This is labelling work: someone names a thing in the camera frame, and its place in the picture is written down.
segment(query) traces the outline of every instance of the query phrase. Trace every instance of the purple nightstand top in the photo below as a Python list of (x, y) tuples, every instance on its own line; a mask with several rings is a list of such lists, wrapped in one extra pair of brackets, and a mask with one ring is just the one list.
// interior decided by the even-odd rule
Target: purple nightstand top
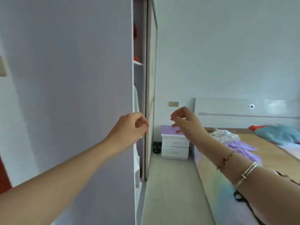
[(179, 130), (179, 127), (173, 128), (170, 125), (162, 125), (160, 128), (160, 133), (161, 134), (166, 134), (166, 135), (179, 135), (179, 136), (184, 136), (183, 133), (176, 133), (176, 131)]

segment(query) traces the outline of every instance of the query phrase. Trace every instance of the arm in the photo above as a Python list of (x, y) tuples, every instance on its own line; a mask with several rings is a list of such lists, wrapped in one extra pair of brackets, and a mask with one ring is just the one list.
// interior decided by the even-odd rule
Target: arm
[(141, 113), (122, 116), (102, 142), (1, 194), (0, 224), (51, 224), (98, 167), (133, 145), (148, 126)]
[[(171, 114), (187, 139), (197, 149), (220, 166), (232, 150), (212, 138), (202, 127), (195, 113), (183, 107)], [(251, 161), (235, 153), (223, 167), (222, 173), (235, 185)], [(300, 187), (291, 181), (274, 174), (263, 167), (256, 167), (238, 190), (259, 210), (272, 224), (300, 224)]]

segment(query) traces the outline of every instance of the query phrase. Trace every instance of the bangle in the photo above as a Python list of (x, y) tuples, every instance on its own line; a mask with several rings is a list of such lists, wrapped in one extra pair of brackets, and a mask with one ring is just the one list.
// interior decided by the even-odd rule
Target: bangle
[(238, 181), (238, 183), (235, 185), (235, 188), (237, 189), (240, 184), (242, 184), (243, 181), (245, 181), (247, 179), (247, 176), (256, 168), (257, 163), (254, 162), (252, 163), (247, 170), (245, 170), (244, 173), (241, 174), (242, 178)]
[(228, 162), (228, 160), (230, 159), (230, 157), (231, 157), (234, 153), (235, 153), (235, 151), (233, 151), (233, 152), (227, 157), (227, 159), (223, 159), (222, 165), (221, 165), (221, 166), (218, 166), (218, 167), (217, 167), (217, 170), (221, 170), (221, 169), (226, 165), (226, 163)]

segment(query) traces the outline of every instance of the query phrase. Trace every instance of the hand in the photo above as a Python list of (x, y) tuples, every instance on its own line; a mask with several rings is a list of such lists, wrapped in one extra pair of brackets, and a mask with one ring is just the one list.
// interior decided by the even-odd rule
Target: hand
[(185, 106), (174, 111), (171, 114), (171, 120), (175, 122), (172, 127), (178, 126), (180, 128), (176, 133), (183, 133), (195, 145), (202, 137), (208, 136), (196, 114)]
[(106, 141), (116, 145), (114, 154), (118, 154), (134, 143), (142, 135), (148, 134), (149, 123), (142, 113), (121, 116), (117, 124), (106, 137)]

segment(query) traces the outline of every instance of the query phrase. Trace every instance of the wall socket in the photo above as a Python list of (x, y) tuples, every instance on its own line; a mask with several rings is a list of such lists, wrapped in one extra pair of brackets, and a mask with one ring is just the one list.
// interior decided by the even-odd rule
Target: wall socket
[(169, 102), (169, 107), (179, 107), (179, 102)]
[(3, 65), (3, 59), (1, 56), (0, 56), (0, 76), (6, 76), (5, 68)]

